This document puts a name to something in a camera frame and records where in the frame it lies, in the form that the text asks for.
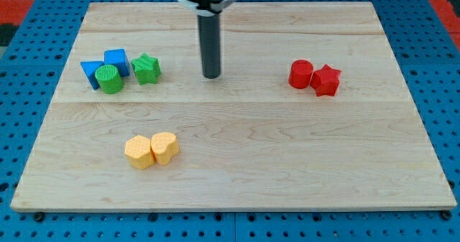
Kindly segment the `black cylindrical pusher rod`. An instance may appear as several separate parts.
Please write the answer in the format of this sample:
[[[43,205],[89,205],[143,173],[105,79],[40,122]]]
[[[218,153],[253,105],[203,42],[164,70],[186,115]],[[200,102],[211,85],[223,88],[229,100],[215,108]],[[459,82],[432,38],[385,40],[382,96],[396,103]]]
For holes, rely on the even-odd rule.
[[[201,52],[202,73],[215,79],[221,74],[220,16],[198,16],[198,37]]]

